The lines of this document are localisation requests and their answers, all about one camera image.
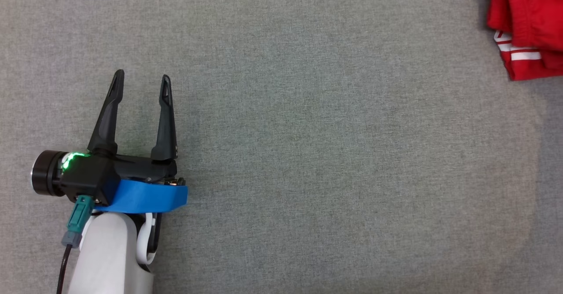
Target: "glowing green led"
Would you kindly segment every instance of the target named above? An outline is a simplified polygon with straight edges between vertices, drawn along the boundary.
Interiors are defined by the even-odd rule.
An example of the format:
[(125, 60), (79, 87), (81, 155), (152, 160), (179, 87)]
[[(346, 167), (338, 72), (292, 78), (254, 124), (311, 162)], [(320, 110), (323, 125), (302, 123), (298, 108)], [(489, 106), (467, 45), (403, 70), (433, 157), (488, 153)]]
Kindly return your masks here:
[(75, 156), (88, 156), (88, 155), (80, 153), (80, 152), (73, 152), (73, 153), (65, 155), (64, 158), (62, 158), (62, 161), (61, 161), (61, 169), (62, 169), (63, 172), (66, 169), (68, 169), (68, 167), (70, 165), (70, 161), (72, 161), (72, 159), (74, 159)]

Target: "folded red garment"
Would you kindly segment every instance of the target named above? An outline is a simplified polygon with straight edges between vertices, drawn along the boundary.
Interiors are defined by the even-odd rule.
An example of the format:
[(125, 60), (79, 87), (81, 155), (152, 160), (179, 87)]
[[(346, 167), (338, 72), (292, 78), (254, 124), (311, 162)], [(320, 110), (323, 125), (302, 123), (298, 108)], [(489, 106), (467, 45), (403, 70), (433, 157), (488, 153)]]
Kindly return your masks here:
[(487, 24), (501, 31), (501, 36), (512, 33), (502, 43), (510, 44), (512, 50), (499, 47), (513, 80), (563, 75), (563, 0), (491, 0)]
[(563, 67), (559, 69), (545, 67), (540, 50), (512, 45), (512, 37), (509, 33), (497, 31), (494, 39), (501, 50), (501, 57), (511, 79), (529, 80), (563, 75)]

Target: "blue strip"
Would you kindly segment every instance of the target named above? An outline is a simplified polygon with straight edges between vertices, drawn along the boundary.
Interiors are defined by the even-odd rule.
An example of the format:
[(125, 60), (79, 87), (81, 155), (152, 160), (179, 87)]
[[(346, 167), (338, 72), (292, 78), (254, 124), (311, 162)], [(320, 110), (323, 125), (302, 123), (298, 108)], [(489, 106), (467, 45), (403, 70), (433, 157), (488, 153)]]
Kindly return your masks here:
[(128, 214), (166, 213), (187, 204), (187, 186), (149, 184), (121, 180), (110, 206), (96, 206), (104, 212)]

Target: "camera lens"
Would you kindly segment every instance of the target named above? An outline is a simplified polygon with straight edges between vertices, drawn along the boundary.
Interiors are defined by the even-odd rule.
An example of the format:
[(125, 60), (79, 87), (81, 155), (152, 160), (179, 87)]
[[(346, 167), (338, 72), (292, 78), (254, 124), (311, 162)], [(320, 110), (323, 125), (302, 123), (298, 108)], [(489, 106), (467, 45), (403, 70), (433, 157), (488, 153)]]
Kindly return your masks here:
[(40, 195), (63, 196), (58, 187), (61, 177), (61, 161), (68, 152), (43, 151), (33, 165), (32, 187)]

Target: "gray tablecloth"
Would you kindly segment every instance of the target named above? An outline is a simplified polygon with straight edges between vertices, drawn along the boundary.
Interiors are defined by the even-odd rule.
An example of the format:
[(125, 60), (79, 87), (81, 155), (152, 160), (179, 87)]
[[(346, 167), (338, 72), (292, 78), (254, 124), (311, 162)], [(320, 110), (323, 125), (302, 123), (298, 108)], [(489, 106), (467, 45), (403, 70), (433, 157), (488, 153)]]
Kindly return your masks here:
[(168, 74), (190, 187), (155, 293), (560, 293), (563, 79), (508, 80), (488, 1), (0, 0), (0, 292), (54, 292), (29, 170), (124, 69), (120, 152)]

